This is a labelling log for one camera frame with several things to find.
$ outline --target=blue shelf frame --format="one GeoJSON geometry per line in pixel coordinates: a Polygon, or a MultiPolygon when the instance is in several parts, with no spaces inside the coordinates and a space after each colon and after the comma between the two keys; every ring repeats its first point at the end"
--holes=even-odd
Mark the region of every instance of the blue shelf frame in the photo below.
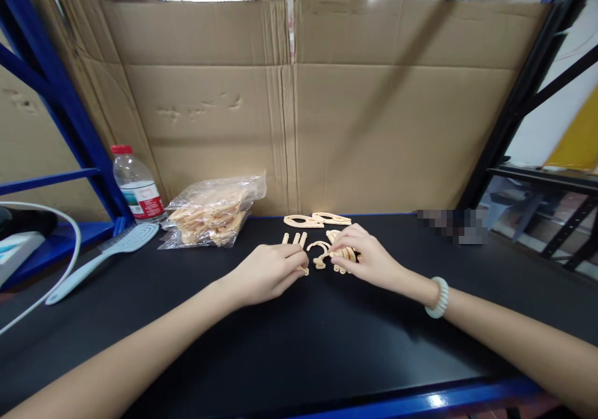
{"type": "MultiPolygon", "coordinates": [[[[554,0],[542,0],[549,3],[554,0]]],[[[0,27],[9,39],[11,52],[0,45],[0,65],[32,87],[42,97],[81,170],[58,175],[0,184],[0,195],[86,177],[106,208],[112,223],[82,223],[83,245],[120,233],[133,222],[131,212],[112,178],[112,163],[75,91],[51,41],[29,0],[0,0],[0,27]]],[[[57,231],[33,254],[2,289],[28,279],[47,265],[67,257],[73,247],[68,225],[57,231]]],[[[527,377],[499,382],[479,380],[462,387],[436,390],[420,395],[373,402],[357,407],[316,413],[303,418],[341,417],[385,418],[426,413],[447,414],[455,409],[512,406],[515,399],[533,398],[543,390],[527,377]]]]}
{"type": "MultiPolygon", "coordinates": [[[[0,184],[0,195],[87,178],[112,223],[80,225],[83,244],[120,233],[133,216],[112,175],[112,161],[30,0],[0,0],[0,28],[12,51],[0,44],[0,65],[41,97],[81,170],[0,184]]],[[[0,287],[8,290],[74,249],[74,236],[59,225],[46,242],[0,287]]]]}

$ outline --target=brush handle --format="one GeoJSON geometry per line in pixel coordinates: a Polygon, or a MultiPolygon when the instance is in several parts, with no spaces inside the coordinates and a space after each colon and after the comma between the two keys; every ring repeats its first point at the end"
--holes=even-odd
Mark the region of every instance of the brush handle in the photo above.
{"type": "Polygon", "coordinates": [[[71,273],[69,277],[64,279],[64,282],[59,285],[59,287],[52,292],[49,298],[46,299],[46,305],[53,305],[59,301],[62,301],[73,289],[79,285],[81,282],[85,280],[87,276],[89,276],[93,270],[95,270],[99,264],[101,264],[104,260],[108,257],[114,255],[113,252],[103,252],[95,259],[90,260],[84,266],[79,268],[74,273],[71,273]]]}

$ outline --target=cardboard box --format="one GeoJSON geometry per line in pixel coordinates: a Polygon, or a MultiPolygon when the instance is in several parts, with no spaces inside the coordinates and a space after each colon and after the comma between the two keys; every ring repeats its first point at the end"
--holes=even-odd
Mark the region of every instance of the cardboard box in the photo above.
{"type": "Polygon", "coordinates": [[[454,207],[548,7],[34,0],[106,145],[168,200],[267,171],[254,213],[454,207]]]}
{"type": "MultiPolygon", "coordinates": [[[[0,32],[0,43],[10,49],[0,32]]],[[[0,184],[79,170],[37,92],[0,66],[0,184]]],[[[1,201],[53,206],[80,221],[107,221],[86,179],[12,193],[1,201]]]]}

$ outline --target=brush bristles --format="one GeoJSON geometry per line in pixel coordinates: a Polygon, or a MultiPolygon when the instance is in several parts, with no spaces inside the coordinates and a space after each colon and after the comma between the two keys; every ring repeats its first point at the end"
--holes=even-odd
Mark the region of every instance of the brush bristles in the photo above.
{"type": "Polygon", "coordinates": [[[116,245],[118,242],[120,242],[123,238],[126,237],[126,235],[128,233],[130,233],[133,229],[135,229],[135,226],[137,226],[136,224],[132,224],[130,225],[128,228],[124,229],[120,234],[118,234],[116,237],[112,237],[109,240],[106,240],[105,242],[103,242],[100,246],[98,246],[98,249],[100,251],[105,251],[108,248],[116,245]]]}

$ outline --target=right hand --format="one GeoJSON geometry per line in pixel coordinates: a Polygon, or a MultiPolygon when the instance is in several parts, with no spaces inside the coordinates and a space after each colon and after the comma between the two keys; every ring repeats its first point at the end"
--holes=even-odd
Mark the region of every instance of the right hand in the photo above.
{"type": "Polygon", "coordinates": [[[368,234],[360,225],[353,224],[336,237],[330,252],[344,247],[354,248],[361,253],[359,263],[343,257],[333,257],[332,263],[342,266],[370,284],[397,293],[401,291],[400,288],[411,271],[393,259],[376,237],[368,234]]]}

